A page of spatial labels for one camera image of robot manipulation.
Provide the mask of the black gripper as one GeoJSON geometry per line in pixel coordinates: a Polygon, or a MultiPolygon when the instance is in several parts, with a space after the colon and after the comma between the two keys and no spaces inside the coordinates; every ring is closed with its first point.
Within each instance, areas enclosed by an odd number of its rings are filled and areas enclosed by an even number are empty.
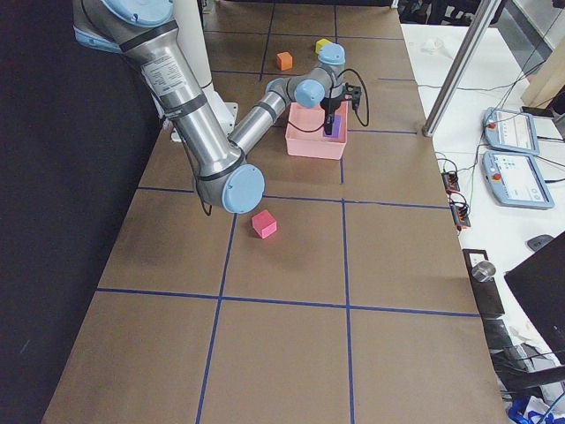
{"type": "Polygon", "coordinates": [[[333,121],[333,116],[341,106],[341,101],[335,98],[324,98],[320,103],[321,108],[324,110],[324,124],[333,121]]]}

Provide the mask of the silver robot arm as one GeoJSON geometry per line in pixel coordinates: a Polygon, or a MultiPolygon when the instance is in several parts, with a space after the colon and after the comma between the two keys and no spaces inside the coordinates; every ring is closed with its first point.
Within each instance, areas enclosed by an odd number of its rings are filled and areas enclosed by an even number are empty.
{"type": "Polygon", "coordinates": [[[200,200],[233,214],[253,210],[265,180],[248,153],[294,102],[322,106],[327,121],[343,100],[344,48],[329,43],[307,74],[271,81],[263,97],[231,131],[222,129],[205,94],[207,66],[200,9],[194,1],[75,1],[75,37],[90,49],[117,53],[141,73],[174,125],[200,200]]]}

